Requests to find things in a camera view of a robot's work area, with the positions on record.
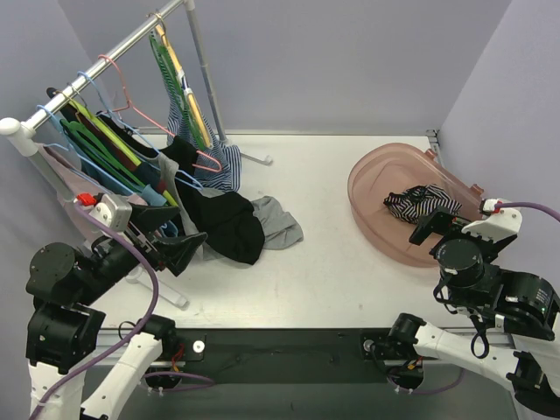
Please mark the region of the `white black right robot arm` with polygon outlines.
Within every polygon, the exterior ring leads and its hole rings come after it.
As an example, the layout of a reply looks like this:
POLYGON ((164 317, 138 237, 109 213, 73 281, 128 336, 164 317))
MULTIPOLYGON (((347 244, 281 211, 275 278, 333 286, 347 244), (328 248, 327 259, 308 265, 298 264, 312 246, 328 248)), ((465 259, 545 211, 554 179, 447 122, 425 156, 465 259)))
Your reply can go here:
POLYGON ((517 207, 492 201, 483 219, 469 221, 442 209, 422 216, 409 242, 432 233, 431 255, 440 278, 433 297, 472 322, 471 339, 408 313, 388 334, 390 351, 452 363, 500 384, 525 408, 559 416, 559 296, 544 278, 494 264, 521 230, 517 207))

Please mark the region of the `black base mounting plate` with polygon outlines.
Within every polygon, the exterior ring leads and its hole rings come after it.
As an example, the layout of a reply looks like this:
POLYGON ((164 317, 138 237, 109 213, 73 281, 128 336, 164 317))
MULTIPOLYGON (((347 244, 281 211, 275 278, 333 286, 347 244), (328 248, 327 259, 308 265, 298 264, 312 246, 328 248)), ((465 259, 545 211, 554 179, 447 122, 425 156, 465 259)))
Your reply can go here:
POLYGON ((185 379, 153 379, 164 388, 200 384, 383 383, 394 365, 417 359, 387 328, 186 329, 177 331, 185 379))

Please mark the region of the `dark green plastic hanger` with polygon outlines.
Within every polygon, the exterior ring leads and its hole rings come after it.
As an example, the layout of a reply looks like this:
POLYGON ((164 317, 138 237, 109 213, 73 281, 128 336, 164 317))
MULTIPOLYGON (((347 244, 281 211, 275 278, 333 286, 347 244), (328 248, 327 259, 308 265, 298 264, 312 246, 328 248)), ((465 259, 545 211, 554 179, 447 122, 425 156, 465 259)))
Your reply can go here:
POLYGON ((76 149, 82 151, 89 161, 134 193, 140 193, 145 188, 145 183, 133 175, 83 124, 68 122, 65 119, 62 119, 60 124, 69 141, 76 149))

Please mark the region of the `blue white striped top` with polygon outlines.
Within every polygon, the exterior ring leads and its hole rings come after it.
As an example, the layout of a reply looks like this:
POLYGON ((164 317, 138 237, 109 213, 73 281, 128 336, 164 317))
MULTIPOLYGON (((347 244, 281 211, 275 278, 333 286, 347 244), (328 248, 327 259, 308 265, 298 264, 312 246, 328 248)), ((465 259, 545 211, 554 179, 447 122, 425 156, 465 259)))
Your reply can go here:
MULTIPOLYGON (((164 85, 170 101, 167 126, 170 131, 179 135, 181 139, 195 148, 198 144, 193 137, 188 124, 184 121, 183 113, 179 109, 179 84, 169 75, 163 75, 164 85)), ((241 186, 242 157, 238 146, 225 145, 220 141, 203 115, 204 123, 213 141, 213 148, 203 150, 210 157, 217 159, 222 165, 220 173, 194 169, 194 177, 204 186, 223 192, 237 192, 241 186)))

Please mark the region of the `lime green hanger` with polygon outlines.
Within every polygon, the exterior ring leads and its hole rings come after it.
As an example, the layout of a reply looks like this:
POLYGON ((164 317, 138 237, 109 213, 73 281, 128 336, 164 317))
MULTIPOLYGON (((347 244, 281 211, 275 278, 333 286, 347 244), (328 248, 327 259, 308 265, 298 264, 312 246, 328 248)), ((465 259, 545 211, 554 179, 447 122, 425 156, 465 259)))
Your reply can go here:
POLYGON ((77 101, 70 101, 65 107, 63 107, 61 110, 62 119, 65 119, 68 122, 79 123, 75 116, 77 112, 83 114, 115 143, 121 145, 125 150, 129 149, 132 153, 132 158, 137 158, 140 161, 136 171, 132 173, 133 175, 145 183, 146 186, 150 185, 153 190, 163 195, 168 201, 167 205, 176 206, 178 204, 178 202, 167 190, 165 182, 161 179, 160 172, 157 171, 154 166, 149 164, 145 158, 140 157, 139 153, 133 149, 134 139, 130 137, 128 132, 114 124, 113 120, 106 115, 91 114, 77 101))

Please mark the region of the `dark red hanger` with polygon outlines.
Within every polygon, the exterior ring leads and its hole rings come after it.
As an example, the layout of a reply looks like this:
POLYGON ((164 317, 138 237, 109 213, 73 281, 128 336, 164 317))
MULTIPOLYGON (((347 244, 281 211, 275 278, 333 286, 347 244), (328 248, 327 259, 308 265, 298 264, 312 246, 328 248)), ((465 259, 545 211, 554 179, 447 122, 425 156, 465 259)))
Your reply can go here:
POLYGON ((136 157, 132 158, 132 153, 129 149, 125 150, 121 145, 115 143, 80 112, 77 112, 75 116, 128 171, 134 173, 137 170, 140 161, 136 157))

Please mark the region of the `light blue plastic hanger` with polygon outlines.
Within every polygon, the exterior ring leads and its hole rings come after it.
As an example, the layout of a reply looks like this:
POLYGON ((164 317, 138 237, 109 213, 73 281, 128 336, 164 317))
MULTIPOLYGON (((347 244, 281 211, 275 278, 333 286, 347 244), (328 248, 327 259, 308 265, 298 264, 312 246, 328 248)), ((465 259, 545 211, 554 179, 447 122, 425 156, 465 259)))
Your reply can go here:
POLYGON ((69 141, 69 138, 61 127, 60 121, 61 120, 59 118, 55 117, 51 120, 51 123, 62 135, 64 140, 59 143, 43 143, 46 148, 60 148, 62 150, 62 154, 76 169, 94 179, 99 186, 103 186, 107 190, 110 190, 110 193, 121 195, 132 204, 157 207, 166 206, 168 204, 165 197, 153 190, 151 185, 146 185, 140 193, 132 192, 125 185, 122 185, 120 182, 108 175, 103 169, 97 167, 93 162, 89 161, 83 152, 76 149, 69 141))

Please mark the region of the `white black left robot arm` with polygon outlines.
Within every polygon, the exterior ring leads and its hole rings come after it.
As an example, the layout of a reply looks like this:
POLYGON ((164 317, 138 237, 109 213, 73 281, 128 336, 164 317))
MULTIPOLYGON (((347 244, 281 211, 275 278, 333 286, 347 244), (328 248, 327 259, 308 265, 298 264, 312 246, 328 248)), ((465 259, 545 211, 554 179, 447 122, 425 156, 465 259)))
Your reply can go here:
POLYGON ((157 273, 182 273, 207 238, 205 233, 157 237, 154 231, 173 213, 171 207, 126 203, 119 217, 89 194, 77 196, 73 205, 103 232, 108 246, 86 255, 54 242, 31 259, 25 289, 33 297, 34 313, 25 357, 32 419, 116 418, 155 360, 175 361, 183 353, 175 322, 154 312, 157 273), (106 315, 91 305, 138 267, 152 286, 148 308, 127 335, 95 355, 106 315))

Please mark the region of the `grey garment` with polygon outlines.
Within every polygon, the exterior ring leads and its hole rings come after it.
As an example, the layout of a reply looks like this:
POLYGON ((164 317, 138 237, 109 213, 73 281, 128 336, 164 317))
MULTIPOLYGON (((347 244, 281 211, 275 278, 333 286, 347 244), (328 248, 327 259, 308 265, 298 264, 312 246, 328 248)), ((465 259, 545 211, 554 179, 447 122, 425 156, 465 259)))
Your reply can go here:
MULTIPOLYGON (((224 193, 214 188, 204 188, 200 192, 206 197, 215 197, 224 193)), ((254 216, 261 222, 265 235, 262 251, 264 249, 287 249, 304 239, 301 226, 291 213, 283 210, 277 199, 263 196, 250 202, 254 207, 254 216)))

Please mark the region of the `pink garment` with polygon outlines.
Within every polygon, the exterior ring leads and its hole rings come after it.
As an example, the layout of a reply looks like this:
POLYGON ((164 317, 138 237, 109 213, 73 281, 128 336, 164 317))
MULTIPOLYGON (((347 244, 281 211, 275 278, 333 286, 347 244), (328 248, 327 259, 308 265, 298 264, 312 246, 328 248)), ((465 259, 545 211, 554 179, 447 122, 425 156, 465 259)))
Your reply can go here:
MULTIPOLYGON (((74 165, 71 164, 70 161, 62 154, 62 150, 60 148, 46 148, 42 143, 39 143, 38 151, 64 180, 73 195, 89 193, 92 196, 95 196, 99 193, 110 193, 110 190, 98 185, 93 178, 90 178, 88 175, 76 169, 74 165)), ((66 203, 59 193, 57 194, 57 198, 63 209, 66 211, 70 221, 75 225, 86 241, 92 242, 102 235, 101 231, 95 231, 95 227, 91 223, 87 222, 83 217, 78 215, 73 204, 66 203)))

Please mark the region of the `black white striped tank top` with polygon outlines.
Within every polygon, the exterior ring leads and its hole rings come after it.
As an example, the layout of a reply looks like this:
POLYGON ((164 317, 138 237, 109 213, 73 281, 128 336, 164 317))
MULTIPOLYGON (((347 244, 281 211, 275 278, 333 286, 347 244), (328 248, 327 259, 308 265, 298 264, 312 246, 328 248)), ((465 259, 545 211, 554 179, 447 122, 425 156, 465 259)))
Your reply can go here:
POLYGON ((383 205, 398 220, 409 224, 417 224, 421 216, 440 207, 451 214, 458 214, 462 208, 458 201, 435 184, 417 185, 401 193, 391 192, 383 200, 383 205))

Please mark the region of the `yellow wooden hanger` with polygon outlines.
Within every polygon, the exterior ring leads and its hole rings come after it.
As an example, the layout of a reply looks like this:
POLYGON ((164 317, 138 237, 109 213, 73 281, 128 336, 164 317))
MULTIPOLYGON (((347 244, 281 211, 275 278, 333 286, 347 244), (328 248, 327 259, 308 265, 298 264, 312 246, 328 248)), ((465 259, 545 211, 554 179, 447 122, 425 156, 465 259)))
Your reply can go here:
POLYGON ((166 51, 168 52, 168 54, 171 58, 171 62, 174 66, 176 77, 178 79, 178 83, 180 84, 180 86, 183 90, 183 96, 185 97, 185 102, 186 102, 186 104, 188 105, 188 108, 189 108, 191 120, 194 122, 196 128, 198 129, 198 131, 200 133, 201 141, 203 143, 203 149, 204 150, 212 149, 213 148, 213 141, 212 141, 212 138, 210 137, 210 135, 208 133, 207 126, 204 123, 203 115, 200 111, 200 106, 199 106, 199 104, 198 104, 198 102, 197 102, 197 100, 194 96, 193 91, 190 89, 190 87, 188 85, 185 72, 184 72, 182 66, 179 63, 177 55, 174 52, 169 39, 165 35, 165 28, 161 24, 158 24, 156 26, 156 31, 157 31, 157 34, 159 35, 159 37, 161 38, 161 42, 162 42, 164 48, 166 49, 166 51))

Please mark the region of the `pink transparent plastic basin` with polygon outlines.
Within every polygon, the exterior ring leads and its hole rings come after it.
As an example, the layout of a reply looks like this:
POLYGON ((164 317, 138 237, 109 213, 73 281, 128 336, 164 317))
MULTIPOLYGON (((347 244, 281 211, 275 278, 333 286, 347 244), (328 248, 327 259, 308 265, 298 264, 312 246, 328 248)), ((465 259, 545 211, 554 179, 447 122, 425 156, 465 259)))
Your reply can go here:
POLYGON ((484 190, 468 186, 441 166, 437 154, 405 143, 383 145, 351 170, 347 194, 353 218, 367 240, 385 256, 416 268, 436 265, 430 250, 441 239, 431 234, 421 245, 409 243, 418 218, 433 210, 438 194, 456 215, 477 220, 484 190))

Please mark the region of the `black garment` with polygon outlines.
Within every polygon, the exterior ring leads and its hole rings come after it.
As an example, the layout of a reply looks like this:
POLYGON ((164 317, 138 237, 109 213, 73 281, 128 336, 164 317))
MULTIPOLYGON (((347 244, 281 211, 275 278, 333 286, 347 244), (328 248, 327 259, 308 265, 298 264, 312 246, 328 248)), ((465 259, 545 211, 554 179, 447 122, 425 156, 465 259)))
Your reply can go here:
POLYGON ((110 118, 104 121, 139 157, 158 167, 166 190, 180 208, 187 235, 207 234, 206 245, 217 254, 238 263, 255 264, 263 250, 265 235, 261 222, 254 216, 252 203, 237 192, 224 192, 206 197, 187 185, 185 173, 193 175, 198 153, 185 139, 176 136, 165 148, 154 150, 139 143, 110 118))

